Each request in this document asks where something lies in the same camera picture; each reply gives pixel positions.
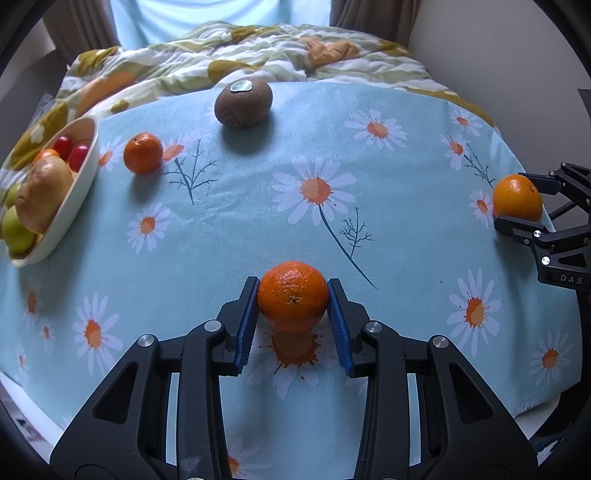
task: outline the bedsheet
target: bedsheet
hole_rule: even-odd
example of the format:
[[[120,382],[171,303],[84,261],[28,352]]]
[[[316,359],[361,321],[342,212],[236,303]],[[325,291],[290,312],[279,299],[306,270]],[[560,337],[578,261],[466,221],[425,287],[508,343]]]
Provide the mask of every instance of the bedsheet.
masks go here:
[[[575,294],[538,283],[530,251],[492,227],[496,179],[522,171],[493,128],[400,90],[272,89],[270,117],[247,131],[194,114],[215,90],[104,120],[109,150],[56,250],[21,270],[1,257],[0,368],[56,423],[139,336],[187,333],[288,259],[340,278],[404,336],[450,337],[514,416],[579,380]],[[134,177],[122,146],[140,131],[168,154]],[[221,381],[233,475],[350,478],[365,387],[338,367],[326,319],[286,338],[259,318],[243,374]],[[411,431],[414,463],[415,401]]]

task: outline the orange flower center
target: orange flower center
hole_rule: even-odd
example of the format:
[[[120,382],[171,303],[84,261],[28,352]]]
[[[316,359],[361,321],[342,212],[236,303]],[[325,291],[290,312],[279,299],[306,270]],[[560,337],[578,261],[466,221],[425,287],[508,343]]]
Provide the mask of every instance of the orange flower center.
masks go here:
[[[107,165],[107,163],[109,163],[109,160],[111,159],[112,156],[113,156],[113,152],[111,150],[109,150],[105,155],[103,155],[100,158],[99,167],[104,167],[105,165]]]
[[[366,129],[373,136],[378,137],[380,139],[386,138],[388,136],[388,129],[378,122],[368,123],[368,126]]]
[[[86,329],[84,330],[84,336],[86,337],[88,345],[92,348],[100,347],[100,344],[103,341],[103,336],[100,332],[100,325],[93,319],[88,320]]]
[[[272,348],[283,368],[290,365],[301,367],[305,363],[314,365],[318,361],[316,349],[320,346],[317,338],[318,335],[311,332],[275,332],[271,335]]]
[[[234,460],[231,456],[228,455],[228,463],[230,464],[230,471],[232,473],[232,477],[236,476],[238,473],[238,469],[240,468],[240,463]]]
[[[449,146],[456,155],[462,155],[464,153],[464,147],[462,147],[458,142],[451,141],[449,142]]]
[[[549,348],[548,351],[542,357],[542,365],[544,368],[550,369],[556,366],[558,362],[558,352],[553,348]]]
[[[484,321],[484,304],[479,298],[472,298],[468,300],[468,306],[466,307],[466,315],[464,318],[471,327],[479,327]]]
[[[301,184],[300,192],[308,202],[322,205],[332,193],[332,189],[324,180],[314,177]]]
[[[486,206],[486,203],[484,202],[484,200],[477,200],[476,201],[476,206],[478,207],[478,209],[482,213],[488,213],[488,207]]]
[[[37,309],[37,295],[34,291],[27,293],[27,311],[29,313],[35,313]]]
[[[171,161],[173,158],[178,157],[184,150],[184,145],[171,145],[162,154],[164,161]]]
[[[142,232],[143,235],[148,235],[154,231],[155,226],[156,219],[154,217],[145,217],[139,224],[139,231]]]

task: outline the printed stem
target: printed stem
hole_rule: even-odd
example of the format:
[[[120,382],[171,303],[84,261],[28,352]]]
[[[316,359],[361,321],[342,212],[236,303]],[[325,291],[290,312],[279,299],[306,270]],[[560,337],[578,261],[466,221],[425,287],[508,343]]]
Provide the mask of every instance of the printed stem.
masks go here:
[[[339,239],[336,238],[335,233],[332,231],[332,229],[330,228],[330,225],[328,223],[328,221],[326,220],[326,217],[324,216],[324,212],[322,211],[322,207],[320,205],[318,205],[318,210],[320,211],[320,218],[322,218],[322,221],[324,222],[324,225],[326,226],[326,228],[328,229],[328,231],[330,232],[330,234],[332,235],[332,238],[335,239],[335,242],[337,243],[337,245],[340,247],[340,249],[343,251],[343,253],[345,254],[345,256],[349,259],[349,261],[353,264],[353,266],[357,269],[357,271],[359,273],[361,273],[363,275],[363,278],[365,280],[367,280],[369,282],[369,284],[377,289],[377,287],[372,283],[372,281],[365,275],[365,273],[363,273],[361,271],[361,269],[357,266],[357,264],[353,261],[353,259],[351,258],[351,255],[349,255],[347,253],[347,250],[345,250],[345,247],[343,247],[343,245],[341,245],[341,243],[339,242]]]

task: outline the white bowl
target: white bowl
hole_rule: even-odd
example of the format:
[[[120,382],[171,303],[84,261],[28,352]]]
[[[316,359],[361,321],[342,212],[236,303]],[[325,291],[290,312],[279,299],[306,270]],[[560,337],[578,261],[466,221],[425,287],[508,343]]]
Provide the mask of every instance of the white bowl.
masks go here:
[[[61,203],[45,234],[37,237],[33,249],[24,255],[10,254],[7,249],[13,267],[21,268],[27,264],[40,262],[53,251],[70,228],[88,194],[88,190],[90,190],[92,180],[95,178],[96,168],[100,160],[98,119],[88,115],[74,120],[56,133],[43,148],[51,148],[58,137],[62,135],[70,137],[73,143],[81,140],[91,140],[88,153],[80,167],[80,171],[78,173],[72,172],[74,182],[70,186],[66,198]]]

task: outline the printed daisy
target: printed daisy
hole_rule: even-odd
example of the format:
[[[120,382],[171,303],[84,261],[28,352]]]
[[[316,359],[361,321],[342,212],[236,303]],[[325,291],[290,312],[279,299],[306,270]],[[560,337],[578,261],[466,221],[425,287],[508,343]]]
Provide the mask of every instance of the printed daisy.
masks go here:
[[[31,130],[31,143],[37,144],[43,141],[43,136],[45,135],[45,127],[41,124],[37,124]]]
[[[29,366],[27,365],[27,356],[25,354],[25,350],[23,350],[22,347],[18,348],[17,363],[18,363],[18,380],[22,386],[29,381],[29,374],[28,374]]]
[[[106,171],[113,170],[113,163],[119,163],[123,157],[124,147],[125,144],[121,141],[121,137],[117,137],[101,146],[99,167],[102,168],[99,173],[103,171],[103,168]]]
[[[53,353],[56,340],[53,336],[53,329],[49,326],[48,323],[45,323],[41,326],[39,333],[41,334],[41,338],[43,340],[43,349],[45,350],[45,352]]]
[[[482,224],[488,228],[489,222],[492,224],[492,202],[490,195],[484,196],[482,190],[474,190],[470,195],[472,201],[470,207],[474,208],[474,216],[478,218]]]
[[[470,135],[474,135],[475,137],[480,136],[478,128],[482,128],[482,124],[478,121],[479,118],[476,115],[470,113],[468,110],[464,110],[457,105],[450,104],[449,118],[456,125],[460,125],[462,130],[467,131]]]
[[[340,168],[339,162],[328,160],[326,164],[322,158],[316,158],[314,174],[305,157],[299,156],[291,162],[297,170],[296,178],[287,173],[275,172],[273,177],[280,184],[273,185],[273,189],[282,192],[273,198],[278,203],[277,211],[283,212],[297,205],[287,221],[291,224],[299,222],[312,207],[312,223],[318,226],[322,216],[332,222],[335,219],[333,210],[345,214],[347,207],[342,202],[353,203],[355,197],[343,192],[341,187],[351,185],[357,181],[350,173],[339,175],[333,179],[334,174]]]
[[[150,208],[137,214],[137,220],[127,225],[131,228],[127,234],[128,241],[131,243],[131,248],[135,248],[135,253],[139,254],[144,241],[148,245],[149,252],[156,250],[156,237],[164,238],[164,232],[170,222],[163,220],[170,215],[170,209],[161,210],[161,208],[161,203],[151,205]]]
[[[262,480],[261,477],[252,473],[252,470],[264,470],[271,465],[268,463],[244,463],[244,460],[252,457],[260,450],[259,447],[242,449],[242,439],[238,437],[228,449],[228,463],[232,478],[243,478],[244,480]]]
[[[382,121],[381,114],[377,110],[370,110],[366,115],[361,110],[358,113],[350,113],[351,121],[345,122],[345,127],[360,130],[355,134],[357,140],[365,140],[368,145],[374,143],[381,150],[384,146],[393,150],[392,143],[406,148],[406,133],[400,125],[396,124],[395,118]]]
[[[199,131],[190,131],[163,143],[164,153],[162,158],[164,161],[171,161],[177,158],[184,150],[191,148],[204,135]]]
[[[115,313],[101,323],[106,307],[107,297],[99,305],[99,298],[95,293],[92,299],[92,308],[90,308],[88,297],[85,297],[84,310],[79,307],[76,309],[80,321],[74,322],[73,325],[74,331],[76,332],[74,341],[76,343],[83,343],[78,349],[78,356],[82,356],[88,352],[88,371],[91,375],[95,357],[96,363],[104,375],[105,367],[107,370],[110,370],[115,364],[115,359],[108,348],[119,351],[123,348],[123,342],[121,340],[105,333],[119,320],[119,315]]]
[[[552,334],[548,334],[548,342],[544,343],[543,340],[539,341],[540,350],[532,353],[534,360],[530,362],[532,367],[535,367],[530,371],[530,375],[538,375],[535,381],[537,387],[546,378],[546,383],[550,385],[550,378],[554,383],[560,383],[562,380],[561,368],[567,367],[571,364],[569,358],[565,358],[565,355],[570,352],[574,344],[571,343],[566,346],[566,340],[569,339],[569,333],[565,336],[560,337],[560,330],[556,334],[556,337],[552,337]]]
[[[482,293],[482,269],[478,269],[476,281],[472,270],[468,270],[468,282],[470,287],[462,278],[457,279],[457,285],[460,287],[463,298],[457,295],[450,295],[449,301],[459,308],[457,312],[452,313],[447,319],[448,325],[456,325],[452,330],[450,337],[456,338],[463,333],[457,347],[461,350],[470,336],[472,337],[472,347],[470,349],[472,358],[476,358],[478,352],[478,337],[481,335],[484,342],[488,345],[488,333],[496,336],[499,333],[499,322],[490,316],[501,308],[500,300],[489,300],[492,293],[492,287],[495,284],[492,280],[488,282],[486,290]]]
[[[23,318],[27,321],[27,327],[31,327],[39,319],[39,309],[43,307],[43,302],[39,298],[39,292],[41,291],[41,282],[30,277],[28,279],[28,290],[25,295],[25,313]]]
[[[277,396],[282,400],[297,378],[308,385],[318,384],[317,364],[325,368],[337,364],[335,343],[326,315],[311,332],[305,333],[277,332],[260,318],[251,353],[262,354],[265,358],[248,377],[248,384],[260,385],[272,376]]]
[[[445,153],[445,157],[449,158],[449,165],[451,168],[460,170],[462,168],[462,160],[464,159],[464,152],[467,150],[466,142],[462,134],[459,135],[445,135],[441,136],[441,141],[445,143],[449,150]]]

